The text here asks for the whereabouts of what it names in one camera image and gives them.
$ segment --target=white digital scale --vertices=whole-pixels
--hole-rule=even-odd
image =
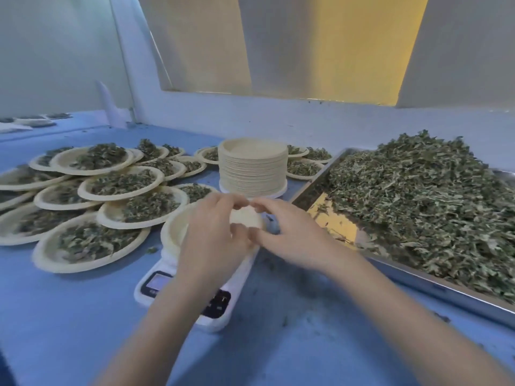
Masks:
[[[195,322],[196,327],[206,332],[215,333],[229,323],[234,306],[240,297],[241,289],[249,276],[258,251],[259,247],[252,255],[247,256],[243,260],[229,281],[220,288],[215,298],[209,302],[209,305]],[[161,259],[136,285],[134,289],[134,299],[136,299],[136,302],[149,307],[158,292],[170,279],[173,279],[177,273],[177,265],[171,263],[169,261],[171,259],[174,258],[170,257],[170,254],[163,248]]]

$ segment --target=hand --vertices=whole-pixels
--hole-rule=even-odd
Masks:
[[[278,235],[249,228],[254,243],[293,264],[323,270],[327,258],[334,254],[332,249],[339,244],[308,213],[279,199],[256,198],[250,204],[258,213],[275,215],[281,228]]]
[[[230,224],[233,208],[248,206],[242,195],[212,192],[190,216],[177,266],[178,279],[205,289],[211,299],[253,247],[247,227]]]

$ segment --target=stack of plates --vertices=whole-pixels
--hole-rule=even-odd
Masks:
[[[228,139],[218,146],[220,189],[249,198],[286,191],[288,147],[266,139]]]

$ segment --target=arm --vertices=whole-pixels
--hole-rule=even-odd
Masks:
[[[176,276],[159,292],[96,386],[166,384],[193,324],[253,247],[245,226],[229,224],[233,207],[245,205],[248,201],[241,196],[216,193],[198,202]]]
[[[280,200],[256,199],[275,214],[280,235],[251,229],[254,242],[285,260],[318,270],[344,288],[424,385],[514,385],[485,351],[442,322],[372,266],[342,246],[304,211]]]

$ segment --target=blue table surface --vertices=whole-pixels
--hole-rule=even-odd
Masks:
[[[84,129],[84,119],[49,133],[0,138],[7,170],[48,149],[140,138],[184,147],[188,154],[220,138],[147,125]],[[215,170],[186,179],[218,187]],[[302,185],[289,181],[288,199]],[[20,386],[92,382],[145,316],[132,292],[159,259],[159,229],[132,254],[97,270],[55,275],[36,269],[34,244],[0,250],[0,347]],[[515,370],[515,332],[430,296],[402,289]],[[210,335],[193,329],[172,371],[173,385],[414,385],[409,369],[344,292],[325,277],[261,250],[231,322]]]

